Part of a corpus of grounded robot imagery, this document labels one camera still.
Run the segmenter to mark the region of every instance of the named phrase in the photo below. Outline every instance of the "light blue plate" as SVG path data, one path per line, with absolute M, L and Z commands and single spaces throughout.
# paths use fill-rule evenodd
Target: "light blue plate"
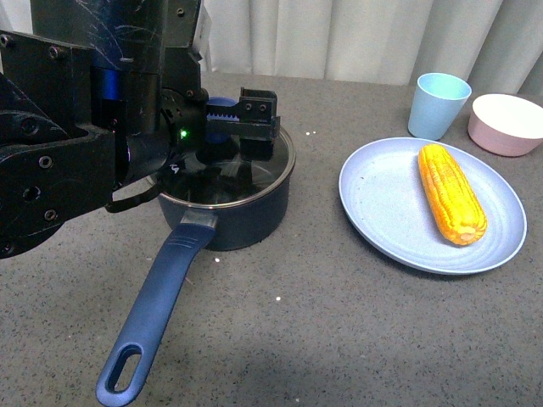
M 350 221 L 375 248 L 419 270 L 465 275 L 503 265 L 526 238 L 526 214 L 517 194 L 487 164 L 445 145 L 488 219 L 479 241 L 468 246 L 449 242 L 435 224 L 418 172 L 418 152 L 429 142 L 388 138 L 351 154 L 339 175 L 339 195 Z

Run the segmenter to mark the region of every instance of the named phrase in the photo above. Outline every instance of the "bowl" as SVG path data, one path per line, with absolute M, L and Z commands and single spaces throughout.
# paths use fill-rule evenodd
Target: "bowl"
M 479 96 L 473 101 L 467 132 L 491 153 L 525 155 L 543 142 L 543 108 L 511 95 Z

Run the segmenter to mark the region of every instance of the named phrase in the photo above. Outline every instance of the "white curtain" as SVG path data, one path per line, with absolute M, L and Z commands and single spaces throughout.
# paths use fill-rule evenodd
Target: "white curtain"
M 0 28 L 31 32 L 30 0 Z M 543 0 L 204 0 L 205 70 L 394 85 L 425 72 L 543 96 Z

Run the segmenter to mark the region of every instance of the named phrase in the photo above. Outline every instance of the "yellow corn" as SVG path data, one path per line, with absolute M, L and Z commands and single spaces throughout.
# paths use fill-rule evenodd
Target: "yellow corn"
M 424 191 L 441 234 L 462 246 L 486 232 L 486 215 L 460 165 L 439 144 L 427 144 L 418 154 Z

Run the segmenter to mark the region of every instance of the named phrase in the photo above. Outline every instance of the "table surface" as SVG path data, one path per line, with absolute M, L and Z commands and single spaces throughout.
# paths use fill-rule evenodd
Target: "table surface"
M 288 210 L 261 243 L 200 252 L 132 405 L 543 405 L 543 147 L 485 152 L 467 102 L 442 142 L 509 182 L 528 235 L 497 269 L 439 276 L 373 248 L 339 199 L 351 153 L 409 136 L 414 88 L 226 74 L 203 86 L 277 93 L 297 150 Z M 0 262 L 1 405 L 98 405 L 98 375 L 169 232 L 156 200 L 100 209 Z

